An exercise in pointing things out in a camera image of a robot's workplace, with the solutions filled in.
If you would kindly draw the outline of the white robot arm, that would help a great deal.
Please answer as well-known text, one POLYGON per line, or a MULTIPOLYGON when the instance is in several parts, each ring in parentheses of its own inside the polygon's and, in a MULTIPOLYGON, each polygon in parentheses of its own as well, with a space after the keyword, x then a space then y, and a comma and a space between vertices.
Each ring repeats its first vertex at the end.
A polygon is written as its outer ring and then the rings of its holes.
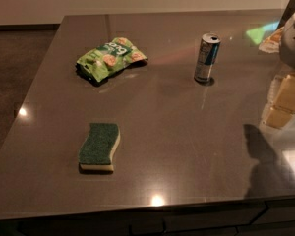
POLYGON ((279 55, 283 63, 295 68, 295 12, 284 25, 279 55))

